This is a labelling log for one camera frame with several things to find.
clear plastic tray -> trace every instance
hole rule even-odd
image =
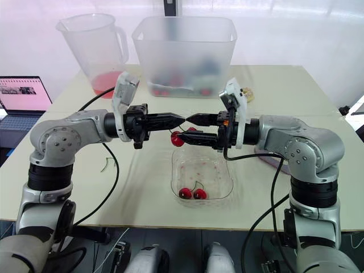
[[[231,194],[233,185],[226,160],[216,150],[185,146],[173,152],[171,188],[183,204],[208,204],[223,200]],[[191,190],[190,199],[179,196],[183,188]],[[207,198],[195,199],[193,193],[197,189],[203,189]]]

cherry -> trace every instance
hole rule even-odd
[[[207,194],[203,189],[197,189],[193,193],[193,198],[195,198],[195,199],[206,199]]]
[[[174,131],[171,134],[171,142],[174,146],[181,147],[184,144],[184,141],[178,137],[180,133],[179,131]]]
[[[178,193],[178,195],[182,199],[191,199],[192,198],[192,192],[189,188],[180,189],[180,192]]]
[[[169,96],[169,91],[164,90],[164,91],[160,92],[160,94],[161,94],[161,96],[167,97],[167,96]]]
[[[210,89],[208,89],[208,88],[201,89],[201,95],[203,95],[203,96],[211,95]]]

cherry stem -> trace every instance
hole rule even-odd
[[[200,185],[202,186],[202,189],[204,189],[204,185],[202,185],[202,183],[200,183],[200,182],[198,182],[198,181],[195,181],[195,186],[193,187],[193,189],[192,189],[192,191],[191,191],[191,192],[193,192],[193,191],[196,189],[197,184],[200,184]]]

white table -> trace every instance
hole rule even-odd
[[[310,126],[330,129],[342,138],[346,151],[339,163],[341,227],[343,230],[364,230],[364,217],[361,217],[364,145],[355,132],[302,67],[232,67],[231,73],[242,86],[241,72],[246,69],[254,79],[255,100],[249,107],[254,108],[255,115],[294,115]],[[128,71],[141,74],[139,67],[134,65],[129,66]],[[64,118],[93,96],[87,79],[79,73],[40,121]],[[192,114],[186,109],[193,109],[194,113],[217,113],[224,109],[223,104],[214,99],[153,97],[142,80],[133,104],[144,102],[148,103],[150,113],[173,112],[186,117]],[[110,100],[98,100],[90,106],[90,109],[100,108],[111,111]],[[109,147],[119,161],[121,177],[109,200],[84,222],[86,225],[247,230],[270,207],[270,186],[275,170],[257,158],[229,163],[235,177],[234,190],[220,206],[190,208],[182,205],[171,192],[171,154],[177,148],[171,145],[168,131],[152,132],[142,150],[136,151],[132,143],[118,139]],[[32,151],[27,135],[0,169],[1,219],[16,219]],[[253,152],[253,147],[244,146],[240,151],[231,149],[229,152],[230,155],[248,154]],[[72,176],[74,188],[70,197],[77,204],[76,220],[93,210],[111,188],[115,178],[113,164],[100,172],[109,156],[99,144],[86,146],[76,155]],[[289,189],[289,176],[280,174],[276,200]],[[283,228],[283,210],[288,207],[286,201],[277,209],[279,229]],[[271,230],[271,217],[266,217],[257,229]]]

yellow object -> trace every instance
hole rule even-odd
[[[246,101],[250,102],[254,99],[254,93],[249,87],[243,87],[241,89],[241,92],[243,92],[244,96],[246,97]]]

